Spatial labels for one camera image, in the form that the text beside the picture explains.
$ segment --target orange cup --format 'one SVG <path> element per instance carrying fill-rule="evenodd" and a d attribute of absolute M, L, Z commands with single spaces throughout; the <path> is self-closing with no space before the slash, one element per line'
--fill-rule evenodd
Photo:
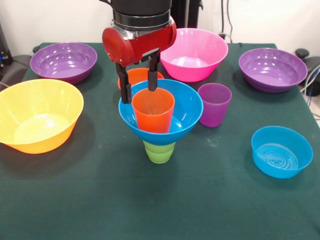
<path fill-rule="evenodd" d="M 138 84 L 140 82 L 148 80 L 148 70 L 146 67 L 133 68 L 128 73 L 129 83 L 131 86 Z M 163 79 L 164 76 L 158 72 L 158 79 Z M 118 78 L 118 88 L 120 89 L 120 78 Z"/>
<path fill-rule="evenodd" d="M 158 134 L 170 131 L 175 98 L 169 91 L 145 88 L 133 96 L 132 107 L 140 130 Z"/>

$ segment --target pink bowl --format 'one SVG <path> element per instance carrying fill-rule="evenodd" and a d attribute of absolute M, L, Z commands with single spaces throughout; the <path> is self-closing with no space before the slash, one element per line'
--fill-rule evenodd
<path fill-rule="evenodd" d="M 179 28 L 174 44 L 161 53 L 161 62 L 175 79 L 198 82 L 215 70 L 228 50 L 227 43 L 213 32 Z"/>

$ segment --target plastic cup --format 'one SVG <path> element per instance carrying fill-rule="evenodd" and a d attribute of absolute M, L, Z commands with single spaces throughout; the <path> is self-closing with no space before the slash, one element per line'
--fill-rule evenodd
<path fill-rule="evenodd" d="M 132 98 L 137 126 L 150 133 L 168 133 L 175 107 L 175 98 L 167 90 L 148 88 L 138 91 Z"/>
<path fill-rule="evenodd" d="M 164 164 L 169 161 L 174 152 L 176 143 L 173 142 L 168 145 L 153 145 L 149 142 L 143 141 L 145 152 L 151 162 L 155 164 Z"/>
<path fill-rule="evenodd" d="M 207 83 L 198 89 L 198 93 L 203 101 L 200 123 L 209 128 L 221 125 L 232 98 L 230 89 L 219 83 Z"/>
<path fill-rule="evenodd" d="M 131 84 L 131 86 L 148 80 L 148 71 L 149 68 L 146 67 L 133 68 L 127 71 L 129 83 Z M 158 72 L 158 79 L 163 78 L 164 76 L 160 72 Z M 118 88 L 120 89 L 120 78 L 118 78 Z"/>

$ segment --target green cup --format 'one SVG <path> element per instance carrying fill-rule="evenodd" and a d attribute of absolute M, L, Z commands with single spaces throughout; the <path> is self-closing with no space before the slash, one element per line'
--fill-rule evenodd
<path fill-rule="evenodd" d="M 153 145 L 143 141 L 146 154 L 151 162 L 155 164 L 164 164 L 169 161 L 175 149 L 175 142 L 168 145 Z"/>

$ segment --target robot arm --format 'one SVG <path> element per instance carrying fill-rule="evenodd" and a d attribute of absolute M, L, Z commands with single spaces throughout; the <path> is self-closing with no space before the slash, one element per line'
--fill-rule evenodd
<path fill-rule="evenodd" d="M 122 102 L 132 101 L 126 67 L 149 62 L 148 89 L 157 88 L 160 52 L 170 47 L 177 27 L 170 16 L 172 0 L 100 0 L 113 9 L 111 27 L 102 34 L 104 49 L 115 62 L 120 78 Z"/>

